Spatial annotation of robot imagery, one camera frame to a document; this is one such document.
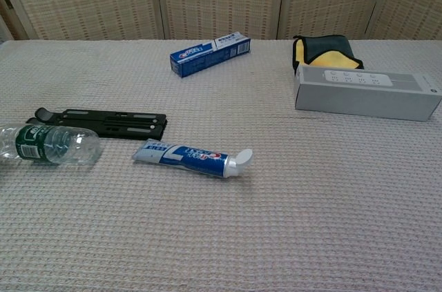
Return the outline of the blue white toothpaste tube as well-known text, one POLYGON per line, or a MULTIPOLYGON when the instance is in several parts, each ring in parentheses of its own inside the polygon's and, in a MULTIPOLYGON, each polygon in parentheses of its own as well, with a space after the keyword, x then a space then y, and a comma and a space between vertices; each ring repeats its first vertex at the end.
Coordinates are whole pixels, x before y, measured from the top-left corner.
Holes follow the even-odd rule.
POLYGON ((133 154, 134 161, 172 166, 222 178, 239 176, 252 159, 253 151, 249 148, 232 156, 154 139, 148 139, 133 154))

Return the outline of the blue white toothpaste box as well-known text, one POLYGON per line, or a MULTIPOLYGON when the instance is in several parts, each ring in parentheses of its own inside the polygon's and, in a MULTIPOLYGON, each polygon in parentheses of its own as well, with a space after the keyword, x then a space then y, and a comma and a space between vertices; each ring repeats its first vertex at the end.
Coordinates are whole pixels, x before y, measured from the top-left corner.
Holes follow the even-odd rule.
POLYGON ((250 52, 251 39, 233 32, 170 54, 171 70, 181 78, 250 52))

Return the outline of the beige woven tablecloth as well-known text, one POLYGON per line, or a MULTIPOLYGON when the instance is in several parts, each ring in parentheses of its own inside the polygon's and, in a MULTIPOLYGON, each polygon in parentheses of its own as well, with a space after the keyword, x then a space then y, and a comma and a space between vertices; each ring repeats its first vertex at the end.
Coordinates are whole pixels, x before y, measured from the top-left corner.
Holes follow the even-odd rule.
POLYGON ((253 161, 219 179, 134 162, 0 160, 0 291, 442 292, 442 105, 426 122, 299 111, 289 40, 187 78, 192 41, 8 41, 0 124, 156 112, 163 139, 253 161))

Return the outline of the black folded laptop stand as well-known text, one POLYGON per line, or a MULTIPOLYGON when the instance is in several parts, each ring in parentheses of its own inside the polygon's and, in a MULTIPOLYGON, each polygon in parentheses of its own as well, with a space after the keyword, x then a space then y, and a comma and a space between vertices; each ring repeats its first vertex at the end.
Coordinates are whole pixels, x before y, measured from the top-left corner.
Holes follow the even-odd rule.
POLYGON ((85 109, 67 109, 56 113, 44 107, 37 109, 27 122, 86 128, 95 131, 99 137, 134 140, 161 140, 167 125, 164 114, 85 109))

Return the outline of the yellow grey folded cloth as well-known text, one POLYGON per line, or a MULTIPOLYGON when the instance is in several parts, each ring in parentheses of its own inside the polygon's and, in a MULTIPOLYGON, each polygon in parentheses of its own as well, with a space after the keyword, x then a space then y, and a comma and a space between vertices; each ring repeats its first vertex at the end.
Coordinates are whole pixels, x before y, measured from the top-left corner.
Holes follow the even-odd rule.
POLYGON ((293 36, 292 66, 299 65, 363 70, 363 61, 357 59, 349 40, 344 35, 319 37, 293 36))

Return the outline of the white power strip box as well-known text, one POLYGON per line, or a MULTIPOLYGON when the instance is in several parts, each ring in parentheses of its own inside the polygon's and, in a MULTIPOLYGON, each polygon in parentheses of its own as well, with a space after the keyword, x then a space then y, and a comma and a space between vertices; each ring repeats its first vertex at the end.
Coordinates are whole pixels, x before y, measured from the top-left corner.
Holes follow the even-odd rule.
POLYGON ((442 102, 427 75, 298 65, 295 108, 324 113, 427 121, 442 102))

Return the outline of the clear green-label water bottle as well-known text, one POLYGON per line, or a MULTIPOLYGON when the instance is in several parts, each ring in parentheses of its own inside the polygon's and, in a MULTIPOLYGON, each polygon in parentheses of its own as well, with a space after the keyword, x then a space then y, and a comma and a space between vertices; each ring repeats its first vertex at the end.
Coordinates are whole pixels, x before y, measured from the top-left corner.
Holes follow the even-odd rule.
POLYGON ((43 124, 0 124, 0 158, 92 165, 101 153, 99 136, 92 130, 43 124))

